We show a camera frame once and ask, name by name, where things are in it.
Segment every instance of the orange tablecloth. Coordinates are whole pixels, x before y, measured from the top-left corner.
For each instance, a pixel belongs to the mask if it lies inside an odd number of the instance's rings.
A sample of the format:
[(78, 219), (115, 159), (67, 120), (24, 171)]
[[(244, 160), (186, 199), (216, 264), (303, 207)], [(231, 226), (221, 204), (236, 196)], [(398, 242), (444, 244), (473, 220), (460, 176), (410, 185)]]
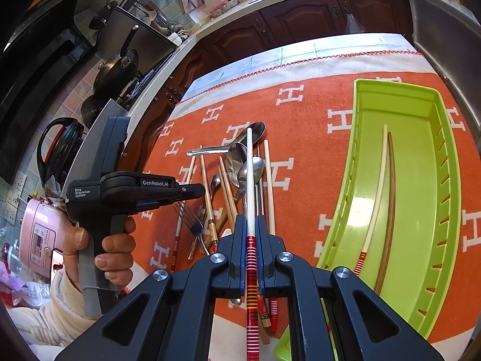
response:
[[(335, 67), (333, 76), (326, 71), (326, 63)], [(340, 66), (347, 67), (346, 73)], [(406, 67), (415, 72), (404, 71)], [(283, 77), (294, 80), (286, 82)], [(252, 73), (204, 91), (177, 106), (145, 172), (173, 175), (183, 181), (190, 163), (186, 150), (226, 144), (249, 123), (264, 121), (265, 138), (269, 139), (271, 150), (277, 235), (284, 239), (288, 251), (315, 266), (341, 187), (349, 143), (353, 81), (357, 78), (394, 79), (436, 88), (449, 112), (461, 173), (461, 231), (449, 290), (428, 340), (446, 359), (457, 359), (481, 310), (481, 237), (477, 235), (477, 221), (481, 219), (481, 163), (459, 107), (417, 52), (366, 52), (309, 59)], [(217, 156), (208, 155), (205, 160), (211, 177), (217, 171)], [(192, 181), (201, 182), (200, 161), (196, 164)], [(190, 202), (189, 206), (201, 213), (203, 205), (199, 201)], [(222, 192), (215, 196), (213, 208), (217, 217), (225, 210)], [(136, 263), (148, 273), (159, 267), (169, 269), (177, 223), (173, 208), (144, 212), (135, 220)], [(184, 226), (177, 271), (191, 266), (186, 259), (191, 241), (192, 236)], [(197, 252), (196, 258), (202, 256)], [(217, 301), (216, 315), (223, 318), (222, 324), (213, 330), (217, 341), (233, 340), (229, 334), (220, 332), (228, 331), (228, 322), (233, 323), (236, 335), (241, 332), (236, 325), (245, 326), (245, 310), (227, 300)], [(285, 301), (280, 300), (279, 327), (276, 333), (271, 333), (273, 337), (279, 338), (287, 324)], [(213, 350), (215, 344), (211, 343), (212, 361), (245, 359), (245, 350), (233, 349), (224, 354), (226, 345), (219, 346), (220, 350)]]

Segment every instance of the white wall socket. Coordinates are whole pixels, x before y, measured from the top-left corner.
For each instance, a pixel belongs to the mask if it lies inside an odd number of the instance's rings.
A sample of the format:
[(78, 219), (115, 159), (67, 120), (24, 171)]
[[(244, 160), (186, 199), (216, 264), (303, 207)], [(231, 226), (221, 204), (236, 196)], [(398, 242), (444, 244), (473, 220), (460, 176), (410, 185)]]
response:
[(23, 172), (17, 171), (17, 174), (15, 175), (13, 186), (17, 190), (20, 190), (20, 192), (22, 192), (23, 185), (25, 184), (26, 179), (27, 179), (27, 176)]
[(7, 194), (7, 202), (12, 206), (18, 208), (18, 201), (20, 201), (21, 192), (15, 187), (11, 187)]
[(17, 217), (17, 208), (13, 205), (10, 205), (10, 203), (7, 202), (7, 221), (15, 225), (15, 218)]

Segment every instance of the green tray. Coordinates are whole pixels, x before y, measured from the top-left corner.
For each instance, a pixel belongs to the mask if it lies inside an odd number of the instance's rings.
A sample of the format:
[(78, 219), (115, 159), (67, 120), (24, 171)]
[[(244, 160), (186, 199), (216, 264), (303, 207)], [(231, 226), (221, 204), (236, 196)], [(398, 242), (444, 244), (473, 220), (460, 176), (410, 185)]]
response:
[[(381, 297), (427, 338), (451, 281), (461, 214), (455, 140), (443, 99), (435, 89), (382, 80), (354, 81), (351, 137), (341, 193), (317, 267), (354, 269), (374, 205), (384, 124), (393, 136), (396, 211)], [(360, 274), (371, 288), (386, 234), (387, 169), (379, 217)], [(274, 355), (290, 360), (288, 330)]]

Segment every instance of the fingernail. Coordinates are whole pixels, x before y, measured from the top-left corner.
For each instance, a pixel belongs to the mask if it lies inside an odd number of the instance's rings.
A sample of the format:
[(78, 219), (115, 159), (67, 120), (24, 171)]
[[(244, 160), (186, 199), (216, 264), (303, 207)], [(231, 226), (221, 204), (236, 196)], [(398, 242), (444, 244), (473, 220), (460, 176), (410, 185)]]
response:
[(102, 257), (97, 257), (97, 258), (95, 258), (95, 264), (97, 265), (97, 267), (99, 269), (101, 269), (102, 267), (107, 266), (107, 260), (105, 258), (102, 258)]
[(105, 271), (104, 273), (106, 279), (116, 279), (117, 273), (111, 271)]
[(102, 241), (103, 249), (107, 252), (111, 251), (114, 248), (114, 242), (111, 239), (104, 239)]
[(77, 229), (75, 231), (74, 239), (76, 243), (80, 243), (82, 241), (82, 238), (84, 237), (84, 232), (85, 232), (85, 229), (82, 229), (82, 228)]

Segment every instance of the smartphone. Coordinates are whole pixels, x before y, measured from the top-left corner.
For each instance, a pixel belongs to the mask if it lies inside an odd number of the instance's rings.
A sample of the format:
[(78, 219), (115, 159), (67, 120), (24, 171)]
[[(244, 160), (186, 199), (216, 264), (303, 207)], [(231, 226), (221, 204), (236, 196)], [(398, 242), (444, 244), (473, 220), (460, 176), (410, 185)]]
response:
[(60, 250), (54, 249), (52, 252), (52, 266), (50, 271), (50, 285), (52, 285), (52, 281), (54, 280), (55, 273), (58, 270), (63, 269), (63, 253)]

